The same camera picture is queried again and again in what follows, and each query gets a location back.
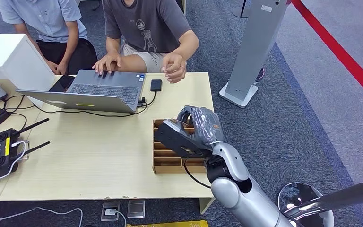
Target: smartphone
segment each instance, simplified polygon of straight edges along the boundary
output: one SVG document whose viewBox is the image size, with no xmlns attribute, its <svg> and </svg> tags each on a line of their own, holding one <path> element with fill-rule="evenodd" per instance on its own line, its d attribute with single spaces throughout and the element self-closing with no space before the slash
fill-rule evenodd
<svg viewBox="0 0 363 227">
<path fill-rule="evenodd" d="M 49 91 L 54 92 L 66 92 L 74 81 L 74 76 L 63 75 L 59 80 L 52 86 Z"/>
</svg>

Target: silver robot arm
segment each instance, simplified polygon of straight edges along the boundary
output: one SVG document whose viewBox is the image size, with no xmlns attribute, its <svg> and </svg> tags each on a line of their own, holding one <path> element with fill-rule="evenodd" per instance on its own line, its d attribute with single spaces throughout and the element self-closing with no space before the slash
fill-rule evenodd
<svg viewBox="0 0 363 227">
<path fill-rule="evenodd" d="M 184 130 L 194 125 L 194 134 Z M 185 106 L 176 120 L 165 120 L 154 137 L 181 157 L 203 157 L 214 197 L 244 227 L 291 227 L 252 178 L 239 152 L 224 142 L 218 116 L 206 108 Z"/>
<path fill-rule="evenodd" d="M 230 176 L 218 177 L 211 184 L 212 194 L 244 227 L 291 227 L 277 206 L 252 178 L 239 152 L 230 144 L 219 142 L 213 154 L 226 163 Z"/>
</svg>

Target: shorts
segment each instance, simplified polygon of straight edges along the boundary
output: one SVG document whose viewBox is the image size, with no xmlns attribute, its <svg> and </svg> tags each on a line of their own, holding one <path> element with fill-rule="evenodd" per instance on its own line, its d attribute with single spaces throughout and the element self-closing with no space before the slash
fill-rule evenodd
<svg viewBox="0 0 363 227">
<path fill-rule="evenodd" d="M 147 68 L 148 73 L 157 73 L 161 72 L 162 59 L 166 56 L 166 53 L 152 53 L 152 52 L 141 52 L 137 51 L 133 47 L 123 42 L 121 45 L 120 54 L 123 56 L 136 54 L 140 56 Z"/>
</svg>

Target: light blue shirt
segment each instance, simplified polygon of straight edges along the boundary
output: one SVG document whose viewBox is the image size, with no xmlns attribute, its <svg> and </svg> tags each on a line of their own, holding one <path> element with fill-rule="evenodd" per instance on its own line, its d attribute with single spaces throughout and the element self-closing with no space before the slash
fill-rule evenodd
<svg viewBox="0 0 363 227">
<path fill-rule="evenodd" d="M 66 21 L 77 21 L 79 37 L 87 39 L 86 27 L 75 0 L 0 0 L 2 19 L 9 24 L 25 22 L 45 42 L 68 41 Z"/>
</svg>

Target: stand base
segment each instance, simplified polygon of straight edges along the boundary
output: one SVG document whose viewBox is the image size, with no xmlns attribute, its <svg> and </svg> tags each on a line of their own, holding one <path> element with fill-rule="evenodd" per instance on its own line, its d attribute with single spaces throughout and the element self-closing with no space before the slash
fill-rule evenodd
<svg viewBox="0 0 363 227">
<path fill-rule="evenodd" d="M 226 93 L 226 87 L 229 84 L 229 82 L 226 83 L 226 85 L 222 88 L 222 90 L 220 90 L 219 92 L 219 96 L 221 96 L 222 98 L 226 99 L 227 101 L 237 105 L 240 108 L 245 108 L 246 105 L 248 104 L 248 102 L 251 100 L 251 98 L 254 96 L 255 92 L 257 92 L 258 87 L 255 85 L 251 85 L 246 97 L 244 100 L 240 100 L 228 93 Z"/>
<path fill-rule="evenodd" d="M 243 14 L 242 14 L 242 8 L 241 7 L 235 7 L 232 9 L 233 15 L 240 18 L 248 18 L 248 8 L 244 7 Z"/>
<path fill-rule="evenodd" d="M 290 183 L 282 188 L 279 193 L 277 206 L 280 212 L 284 213 L 293 206 L 301 205 L 303 202 L 321 197 L 322 194 L 311 185 L 306 183 Z M 291 221 L 293 226 L 298 226 L 294 222 L 299 222 L 305 227 L 333 227 L 334 218 L 332 211 L 326 211 L 301 218 L 300 220 Z"/>
</svg>

